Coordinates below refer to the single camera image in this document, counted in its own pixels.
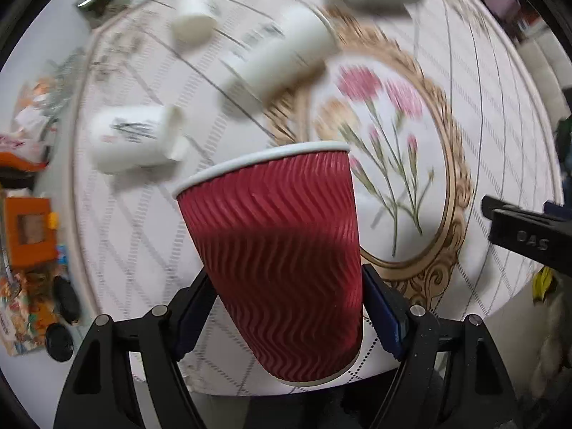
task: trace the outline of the pink flower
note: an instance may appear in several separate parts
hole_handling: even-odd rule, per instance
[[[417,139],[415,138],[414,135],[409,135],[409,137],[407,137],[407,147],[410,150],[413,150],[413,152],[417,151]]]
[[[422,105],[418,93],[407,82],[385,82],[385,90],[396,110],[410,118],[421,117]]]
[[[379,140],[379,132],[374,125],[370,125],[370,138],[372,140]]]
[[[351,169],[358,169],[361,167],[358,159],[356,157],[350,156],[350,168]]]
[[[366,101],[377,97],[377,91],[383,89],[381,80],[374,71],[365,66],[350,66],[340,68],[337,80],[340,92],[350,100]]]

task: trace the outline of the orange object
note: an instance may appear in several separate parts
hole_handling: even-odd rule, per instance
[[[46,167],[45,163],[31,163],[9,152],[0,152],[0,164],[27,173],[37,173]]]
[[[10,265],[26,269],[55,260],[55,231],[49,227],[48,198],[9,197],[4,199],[4,225]]]
[[[59,216],[58,213],[52,212],[48,215],[48,228],[57,230],[59,226]]]

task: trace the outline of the red paper cup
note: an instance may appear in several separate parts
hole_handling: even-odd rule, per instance
[[[174,195],[207,273],[270,374],[318,385],[361,346],[349,147],[307,142],[204,170]]]

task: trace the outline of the green leaf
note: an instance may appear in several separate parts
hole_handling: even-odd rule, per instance
[[[339,127],[339,131],[347,143],[356,145],[360,150],[367,152],[365,143],[363,140],[354,132],[354,130],[348,126],[348,124],[342,124]]]
[[[367,109],[370,111],[371,116],[373,116],[374,119],[379,123],[378,112],[375,109],[374,101],[371,98],[367,98],[365,100],[365,105],[367,106]]]
[[[379,142],[379,137],[371,136],[371,144],[374,146],[375,155],[383,166],[385,166],[385,156],[383,155],[383,149],[381,148],[381,143]]]
[[[427,183],[425,184],[425,187],[423,188],[423,191],[421,192],[421,197],[419,198],[419,203],[417,203],[417,208],[419,211],[419,208],[421,208],[421,203],[423,203],[423,199],[425,198],[425,195],[427,194],[427,190],[429,190],[429,186],[433,183],[433,181],[431,179],[429,179],[427,181]]]
[[[403,112],[401,110],[397,110],[397,115],[395,117],[395,129],[397,130],[397,132],[399,132],[403,127],[404,118],[405,115],[403,114]]]
[[[411,169],[411,175],[413,179],[417,178],[417,153],[413,150],[409,150],[409,168]]]
[[[354,173],[354,176],[357,178],[357,180],[359,180],[361,184],[365,187],[365,190],[371,193],[371,195],[374,196],[378,195],[378,191],[375,188],[375,185],[370,181],[370,179],[367,177],[367,174],[363,170],[359,172],[355,169],[352,169],[352,172]]]

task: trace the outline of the grid pattern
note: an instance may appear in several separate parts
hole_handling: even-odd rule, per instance
[[[171,39],[173,0],[147,1],[96,36],[92,68],[80,94],[73,190],[85,274],[101,311],[115,319],[141,316],[190,285],[201,269],[171,190],[182,177],[271,146],[273,135],[262,112],[230,87],[220,57],[240,43],[242,34],[276,18],[293,1],[325,2],[221,0],[221,21],[212,41],[192,51]],[[138,21],[141,49],[121,58],[105,80],[98,80],[98,60],[117,34],[127,33]],[[561,199],[546,112],[516,51],[478,0],[423,0],[402,15],[376,17],[372,23],[414,54],[424,74],[444,89],[471,169],[474,194],[465,212],[465,243],[450,285],[432,307],[452,319],[469,313],[487,316],[519,291],[537,267],[488,244],[489,225],[479,202],[490,194],[541,210],[544,201]],[[141,103],[174,103],[186,111],[190,157],[175,168],[98,173],[86,152],[89,118],[106,105]],[[355,365],[322,387],[394,366],[365,319]],[[219,300],[181,371],[190,389],[210,394],[305,391],[281,384],[262,369]]]

